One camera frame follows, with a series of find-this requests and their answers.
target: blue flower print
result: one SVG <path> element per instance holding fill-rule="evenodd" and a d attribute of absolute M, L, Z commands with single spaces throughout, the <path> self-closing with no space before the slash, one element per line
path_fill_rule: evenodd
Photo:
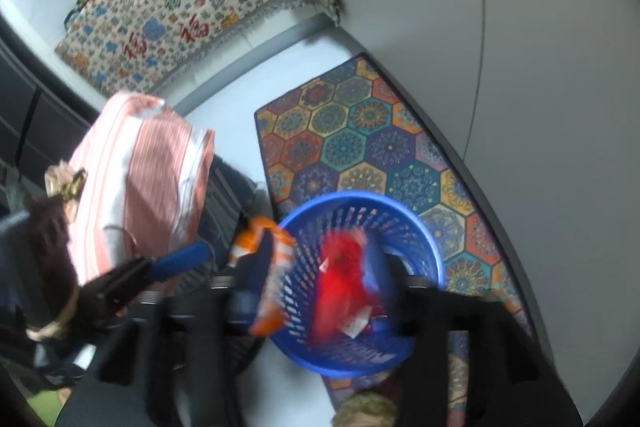
<path fill-rule="evenodd" d="M 150 41 L 158 41 L 165 33 L 166 28 L 162 26 L 155 17 L 151 17 L 151 19 L 142 26 L 142 34 Z"/>

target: gray wall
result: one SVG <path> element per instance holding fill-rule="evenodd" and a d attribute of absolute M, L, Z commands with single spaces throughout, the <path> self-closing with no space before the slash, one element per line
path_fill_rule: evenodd
<path fill-rule="evenodd" d="M 486 0 L 482 62 L 482 0 L 343 3 L 461 155 L 471 130 L 465 163 L 588 419 L 640 346 L 640 0 Z"/>

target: red plush toy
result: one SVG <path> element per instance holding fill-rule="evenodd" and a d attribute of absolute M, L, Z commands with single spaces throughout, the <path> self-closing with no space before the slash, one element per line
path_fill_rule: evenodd
<path fill-rule="evenodd" d="M 362 285 L 364 234 L 357 231 L 328 232 L 320 251 L 318 293 L 311 341 L 333 338 L 361 309 L 376 304 Z"/>

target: striped fabric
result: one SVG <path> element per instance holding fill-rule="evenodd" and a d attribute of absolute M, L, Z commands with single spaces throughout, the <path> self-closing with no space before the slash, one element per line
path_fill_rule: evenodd
<path fill-rule="evenodd" d="M 87 172 L 69 226 L 79 284 L 134 255 L 161 257 L 194 241 L 213 134 L 152 96 L 119 92 L 108 101 L 69 162 Z"/>

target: hexagon tile pattern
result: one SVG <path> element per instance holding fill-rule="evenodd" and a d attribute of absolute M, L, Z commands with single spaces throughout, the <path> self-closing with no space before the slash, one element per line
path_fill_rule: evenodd
<path fill-rule="evenodd" d="M 494 234 L 449 159 L 367 55 L 313 78 L 255 114 L 277 217 L 336 190 L 369 190 L 401 201 L 433 233 L 447 289 L 491 290 L 529 334 L 532 323 Z M 449 416 L 464 418 L 467 338 L 450 342 Z M 385 375 L 326 380 L 337 407 Z"/>

